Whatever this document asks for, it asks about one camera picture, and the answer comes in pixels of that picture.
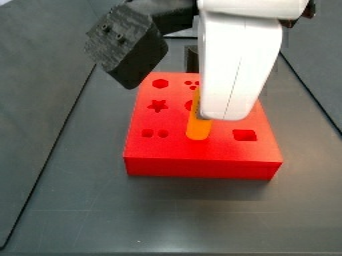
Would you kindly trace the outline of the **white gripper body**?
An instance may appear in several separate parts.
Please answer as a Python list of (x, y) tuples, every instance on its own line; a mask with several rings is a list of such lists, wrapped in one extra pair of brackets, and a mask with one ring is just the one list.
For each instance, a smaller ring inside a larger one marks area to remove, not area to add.
[(279, 57), (281, 22), (299, 19), (309, 1), (197, 0), (204, 118), (246, 118)]

